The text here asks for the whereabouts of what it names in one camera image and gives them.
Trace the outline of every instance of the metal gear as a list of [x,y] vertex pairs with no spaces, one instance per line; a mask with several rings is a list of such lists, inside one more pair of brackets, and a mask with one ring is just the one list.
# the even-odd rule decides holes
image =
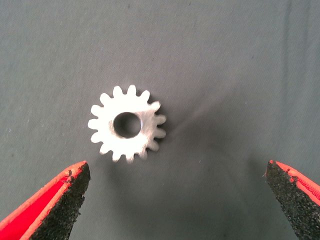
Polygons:
[[[158,143],[154,138],[164,138],[166,132],[157,127],[166,121],[166,116],[156,115],[160,108],[160,103],[155,101],[148,103],[150,92],[145,90],[140,96],[137,96],[136,86],[130,85],[127,94],[123,94],[119,86],[113,89],[113,98],[108,94],[102,93],[100,101],[103,107],[93,105],[91,113],[98,118],[91,119],[88,127],[95,132],[91,141],[93,143],[103,142],[100,148],[100,154],[104,155],[113,151],[112,160],[117,162],[121,155],[125,155],[128,163],[132,163],[135,154],[140,158],[147,158],[147,150],[157,151]],[[140,131],[136,136],[123,137],[117,133],[114,121],[122,113],[132,113],[139,118]]]

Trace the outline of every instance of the center hole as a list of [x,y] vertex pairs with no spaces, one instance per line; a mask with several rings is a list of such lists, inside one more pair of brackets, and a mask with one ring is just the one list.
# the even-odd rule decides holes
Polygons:
[[123,112],[115,117],[113,122],[114,130],[124,138],[133,138],[141,130],[140,119],[131,112]]

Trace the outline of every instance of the gray fabric background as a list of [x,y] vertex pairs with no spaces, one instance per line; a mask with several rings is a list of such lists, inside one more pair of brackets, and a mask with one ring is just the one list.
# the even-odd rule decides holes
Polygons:
[[[71,240],[291,240],[267,161],[320,183],[317,0],[0,1],[0,219],[67,166],[92,180]],[[91,105],[135,84],[160,151],[99,155]]]

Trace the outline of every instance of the red plastic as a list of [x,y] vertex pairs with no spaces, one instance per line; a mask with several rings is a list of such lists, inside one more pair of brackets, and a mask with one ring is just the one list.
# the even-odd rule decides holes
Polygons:
[[0,240],[27,240],[77,178],[86,161],[67,167],[0,222]]
[[291,176],[290,181],[293,183],[296,180],[296,186],[304,191],[312,201],[320,206],[320,186],[304,176],[302,173],[293,167],[283,164],[279,161],[269,161],[271,164],[276,163],[283,171]]

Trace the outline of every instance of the silver spur gear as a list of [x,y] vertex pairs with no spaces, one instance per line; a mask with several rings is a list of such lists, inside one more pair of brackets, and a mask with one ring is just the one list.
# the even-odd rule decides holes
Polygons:
[[[91,113],[98,118],[91,119],[88,127],[97,130],[92,137],[93,143],[102,142],[100,154],[104,155],[109,151],[113,152],[112,160],[118,161],[121,155],[125,155],[128,163],[134,160],[135,154],[140,158],[147,158],[146,148],[157,151],[158,143],[154,138],[164,138],[166,132],[157,127],[166,121],[166,116],[155,114],[160,108],[160,103],[155,101],[148,103],[150,92],[145,90],[137,96],[136,86],[130,85],[127,94],[123,94],[119,86],[113,89],[113,98],[102,93],[100,101],[103,106],[93,105]],[[117,116],[130,113],[138,117],[140,131],[133,137],[124,137],[115,129]]]

